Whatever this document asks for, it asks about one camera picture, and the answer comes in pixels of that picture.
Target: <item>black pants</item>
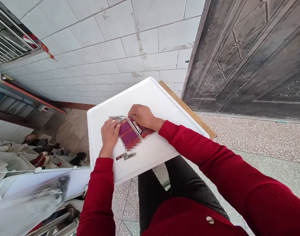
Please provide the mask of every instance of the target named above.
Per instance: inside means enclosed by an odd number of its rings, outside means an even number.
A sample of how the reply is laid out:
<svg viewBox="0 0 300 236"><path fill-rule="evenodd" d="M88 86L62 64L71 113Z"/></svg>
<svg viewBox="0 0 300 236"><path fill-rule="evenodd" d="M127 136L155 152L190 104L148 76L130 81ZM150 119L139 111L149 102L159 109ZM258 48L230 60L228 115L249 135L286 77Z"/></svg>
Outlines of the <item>black pants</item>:
<svg viewBox="0 0 300 236"><path fill-rule="evenodd" d="M210 188L181 156L166 161L165 165L169 173L173 197L189 198L230 220ZM159 205L170 195L160 184L152 169L138 175L138 195L140 230L143 232L149 227Z"/></svg>

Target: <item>wall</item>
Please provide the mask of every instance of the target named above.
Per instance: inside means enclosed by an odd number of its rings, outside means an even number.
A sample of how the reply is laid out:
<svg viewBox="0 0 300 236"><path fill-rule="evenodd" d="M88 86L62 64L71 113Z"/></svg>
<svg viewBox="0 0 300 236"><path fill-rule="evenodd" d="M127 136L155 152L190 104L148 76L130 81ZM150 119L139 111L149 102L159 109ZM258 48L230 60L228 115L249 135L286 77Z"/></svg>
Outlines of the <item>wall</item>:
<svg viewBox="0 0 300 236"><path fill-rule="evenodd" d="M12 140L21 144L32 131L31 128L0 120L0 141Z"/></svg>
<svg viewBox="0 0 300 236"><path fill-rule="evenodd" d="M204 0L2 0L55 55L4 74L54 101L99 104L152 76L180 95Z"/></svg>

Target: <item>red sweater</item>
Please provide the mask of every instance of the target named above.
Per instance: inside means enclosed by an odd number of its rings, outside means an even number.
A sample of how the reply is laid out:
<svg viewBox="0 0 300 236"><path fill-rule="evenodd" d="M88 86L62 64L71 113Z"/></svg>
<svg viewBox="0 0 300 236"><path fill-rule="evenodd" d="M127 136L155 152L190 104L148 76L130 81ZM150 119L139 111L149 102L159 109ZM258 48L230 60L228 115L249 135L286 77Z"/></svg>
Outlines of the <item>red sweater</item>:
<svg viewBox="0 0 300 236"><path fill-rule="evenodd" d="M212 140L166 121L159 135L199 166L219 193L246 220L256 235L300 235L300 199L291 190L247 164ZM78 236L115 235L111 210L113 159L98 158L91 173ZM206 217L214 220L211 225ZM173 197L155 212L145 235L247 235L219 213L192 200Z"/></svg>

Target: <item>wooden board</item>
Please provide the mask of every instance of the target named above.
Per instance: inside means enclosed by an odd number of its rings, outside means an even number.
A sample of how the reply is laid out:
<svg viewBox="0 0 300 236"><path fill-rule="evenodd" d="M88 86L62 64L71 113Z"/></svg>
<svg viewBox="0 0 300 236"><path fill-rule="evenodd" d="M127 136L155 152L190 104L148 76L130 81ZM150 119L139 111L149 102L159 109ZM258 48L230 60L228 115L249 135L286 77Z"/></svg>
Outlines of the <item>wooden board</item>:
<svg viewBox="0 0 300 236"><path fill-rule="evenodd" d="M159 84L165 91L208 133L210 139L216 137L216 133L204 123L163 81Z"/></svg>

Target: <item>metal window grille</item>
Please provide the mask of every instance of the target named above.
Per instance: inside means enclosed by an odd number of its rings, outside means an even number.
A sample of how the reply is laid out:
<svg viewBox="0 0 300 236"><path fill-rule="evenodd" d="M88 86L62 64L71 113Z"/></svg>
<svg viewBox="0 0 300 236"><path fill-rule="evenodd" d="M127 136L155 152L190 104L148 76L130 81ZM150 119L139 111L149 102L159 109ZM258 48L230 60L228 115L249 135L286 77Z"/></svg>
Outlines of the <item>metal window grille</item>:
<svg viewBox="0 0 300 236"><path fill-rule="evenodd" d="M38 47L29 29L0 3L0 64Z"/></svg>

